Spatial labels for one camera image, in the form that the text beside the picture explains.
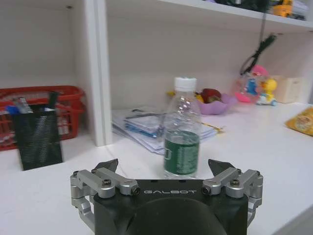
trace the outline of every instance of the yellow duck toy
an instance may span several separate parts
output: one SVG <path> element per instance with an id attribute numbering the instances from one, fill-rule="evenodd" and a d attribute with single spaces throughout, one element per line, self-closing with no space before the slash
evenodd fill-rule
<path id="1" fill-rule="evenodd" d="M 275 91 L 277 88 L 277 82 L 274 79 L 269 78 L 265 82 L 262 82 L 261 86 L 264 89 L 264 93 L 260 94 L 260 97 L 256 104 L 269 104 L 272 106 L 276 106 L 277 101 L 274 98 L 273 91 Z"/>

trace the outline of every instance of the silver metal bracket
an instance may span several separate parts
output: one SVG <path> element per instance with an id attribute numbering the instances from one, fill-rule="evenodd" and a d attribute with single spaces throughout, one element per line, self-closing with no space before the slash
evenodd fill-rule
<path id="1" fill-rule="evenodd" d="M 236 168 L 228 168 L 221 172 L 212 179 L 203 181 L 203 189 L 207 190 L 207 195 L 217 195 L 221 193 L 222 187 L 224 187 L 230 180 L 236 179 L 239 173 Z"/>
<path id="2" fill-rule="evenodd" d="M 124 178 L 106 168 L 75 171 L 70 177 L 72 205 L 78 209 L 80 218 L 94 231 L 94 214 L 90 202 L 98 193 L 101 198 L 111 198 L 116 188 L 123 195 L 138 195 L 140 188 L 136 180 Z"/>
<path id="3" fill-rule="evenodd" d="M 263 176 L 259 171 L 249 169 L 241 174 L 230 167 L 214 178 L 204 180 L 202 186 L 206 195 L 220 194 L 222 187 L 229 197 L 242 198 L 245 194 L 248 197 L 248 226 L 255 217 L 256 208 L 262 204 Z"/>

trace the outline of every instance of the screw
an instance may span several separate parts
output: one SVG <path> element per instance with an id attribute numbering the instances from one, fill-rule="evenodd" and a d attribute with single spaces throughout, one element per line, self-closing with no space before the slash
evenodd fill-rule
<path id="1" fill-rule="evenodd" d="M 204 195 L 209 195 L 210 192 L 211 192 L 211 189 L 210 189 L 210 188 L 207 188 L 207 187 L 203 187 L 203 188 L 202 188 L 202 193 L 203 193 Z"/>
<path id="2" fill-rule="evenodd" d="M 103 186 L 111 185 L 111 180 L 109 180 L 109 179 L 103 180 L 102 185 Z"/>
<path id="3" fill-rule="evenodd" d="M 238 186 L 240 184 L 239 180 L 231 180 L 230 185 L 231 186 Z"/>
<path id="4" fill-rule="evenodd" d="M 133 188 L 133 189 L 131 190 L 131 194 L 132 194 L 133 196 L 136 196 L 136 195 L 140 194 L 140 188 L 139 188 L 139 187 Z"/>

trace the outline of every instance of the white shelf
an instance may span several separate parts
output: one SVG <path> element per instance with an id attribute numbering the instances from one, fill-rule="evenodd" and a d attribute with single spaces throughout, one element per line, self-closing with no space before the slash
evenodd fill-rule
<path id="1" fill-rule="evenodd" d="M 66 6 L 73 5 L 75 0 L 0 0 L 0 4 L 19 5 L 55 10 L 66 10 Z"/>
<path id="2" fill-rule="evenodd" d="M 107 0 L 108 15 L 259 32 L 263 14 L 202 0 Z M 267 14 L 266 32 L 305 33 L 313 23 Z"/>

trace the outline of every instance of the red plastic basket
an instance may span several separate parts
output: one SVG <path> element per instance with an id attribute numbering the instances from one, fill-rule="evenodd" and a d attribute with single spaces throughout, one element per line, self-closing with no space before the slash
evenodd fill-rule
<path id="1" fill-rule="evenodd" d="M 62 140 L 77 136 L 79 116 L 84 112 L 81 97 L 84 92 L 74 86 L 22 87 L 0 89 L 0 151 L 17 148 L 11 116 L 6 112 L 7 105 L 14 105 L 13 98 L 24 97 L 28 104 L 47 104 L 50 91 L 60 93 L 56 112 L 58 129 Z"/>

